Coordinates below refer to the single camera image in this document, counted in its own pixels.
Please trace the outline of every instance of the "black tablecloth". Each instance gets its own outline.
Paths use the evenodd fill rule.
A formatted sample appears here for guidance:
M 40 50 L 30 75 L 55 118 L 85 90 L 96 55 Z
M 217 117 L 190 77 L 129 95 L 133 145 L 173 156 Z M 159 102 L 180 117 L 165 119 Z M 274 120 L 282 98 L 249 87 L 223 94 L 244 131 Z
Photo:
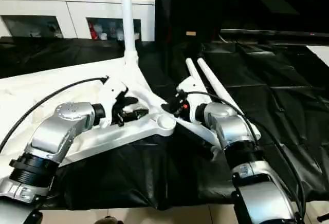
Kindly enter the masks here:
M 329 199 L 329 68 L 306 47 L 206 44 L 193 48 L 242 110 L 265 125 L 298 170 L 306 198 Z M 167 99 L 188 76 L 185 44 L 138 45 L 139 65 L 153 91 Z M 0 40 L 0 77 L 117 58 L 115 43 L 92 40 Z M 260 128 L 265 158 L 280 177 L 296 181 Z M 206 143 L 178 126 L 58 170 L 45 208 L 98 209 L 229 203 L 233 190 L 224 156 L 209 160 Z

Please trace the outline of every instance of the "floor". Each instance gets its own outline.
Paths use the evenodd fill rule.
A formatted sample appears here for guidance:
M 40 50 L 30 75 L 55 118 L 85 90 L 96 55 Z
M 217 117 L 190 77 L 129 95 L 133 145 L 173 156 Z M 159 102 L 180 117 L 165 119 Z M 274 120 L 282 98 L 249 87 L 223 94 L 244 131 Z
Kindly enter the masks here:
M 316 217 L 329 213 L 325 201 L 307 204 L 305 224 L 318 223 Z M 202 205 L 158 211 L 153 208 L 109 209 L 89 211 L 43 211 L 42 224 L 94 224 L 106 215 L 115 216 L 124 224 L 236 224 L 232 205 Z

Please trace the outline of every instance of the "white pole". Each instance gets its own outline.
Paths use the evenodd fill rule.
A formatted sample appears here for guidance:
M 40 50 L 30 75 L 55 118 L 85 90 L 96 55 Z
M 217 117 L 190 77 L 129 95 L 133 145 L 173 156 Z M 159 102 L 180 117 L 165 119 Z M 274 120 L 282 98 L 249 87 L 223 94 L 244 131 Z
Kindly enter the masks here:
M 201 70 L 206 75 L 209 83 L 211 84 L 211 86 L 214 89 L 214 91 L 216 92 L 216 94 L 220 98 L 223 98 L 225 101 L 228 101 L 229 103 L 231 103 L 240 112 L 242 112 L 242 110 L 239 108 L 239 106 L 237 105 L 237 103 L 233 100 L 233 98 L 231 97 L 231 95 L 229 94 L 229 92 L 227 92 L 227 90 L 225 89 L 225 87 L 222 85 L 222 83 L 218 80 L 218 78 L 216 77 L 216 75 L 209 68 L 209 66 L 207 65 L 207 63 L 205 62 L 205 60 L 202 59 L 202 58 L 199 58 L 197 60 L 197 62 L 199 64 Z
M 201 79 L 199 73 L 197 72 L 197 70 L 196 70 L 196 68 L 195 68 L 195 66 L 194 66 L 194 63 L 193 63 L 192 59 L 191 59 L 191 58 L 187 58 L 187 59 L 185 60 L 185 62 L 186 62 L 187 68 L 188 68 L 188 70 L 189 70 L 189 72 L 190 72 L 190 75 L 196 80 L 196 82 L 197 82 L 197 83 L 199 84 L 199 86 L 202 88 L 202 91 L 203 91 L 203 92 L 207 92 L 207 89 L 206 89 L 204 83 L 202 82 L 202 79 Z M 210 98 L 210 97 L 208 97 L 208 96 L 204 96 L 204 98 L 205 98 L 206 100 L 208 100 L 208 102 L 211 102 L 211 98 Z
M 138 62 L 138 55 L 135 47 L 132 0 L 121 0 L 121 2 L 122 2 L 124 45 L 125 45 L 124 58 L 126 63 L 127 61 Z

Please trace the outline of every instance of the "white round knob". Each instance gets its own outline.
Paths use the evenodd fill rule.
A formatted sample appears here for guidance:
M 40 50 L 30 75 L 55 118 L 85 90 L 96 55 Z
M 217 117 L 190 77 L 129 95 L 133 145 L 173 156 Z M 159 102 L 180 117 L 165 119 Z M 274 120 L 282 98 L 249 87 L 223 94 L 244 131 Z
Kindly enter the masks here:
M 158 117 L 157 123 L 162 129 L 168 130 L 175 128 L 176 125 L 176 121 L 165 114 Z

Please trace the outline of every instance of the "glass cabinet door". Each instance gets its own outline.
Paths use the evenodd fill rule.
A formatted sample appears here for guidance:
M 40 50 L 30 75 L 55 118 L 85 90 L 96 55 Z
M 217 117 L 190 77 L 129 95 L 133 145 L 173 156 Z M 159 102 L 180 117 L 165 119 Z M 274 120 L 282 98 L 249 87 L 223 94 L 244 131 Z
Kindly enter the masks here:
M 55 16 L 2 15 L 11 36 L 63 38 Z
M 0 0 L 0 37 L 76 38 L 66 2 Z

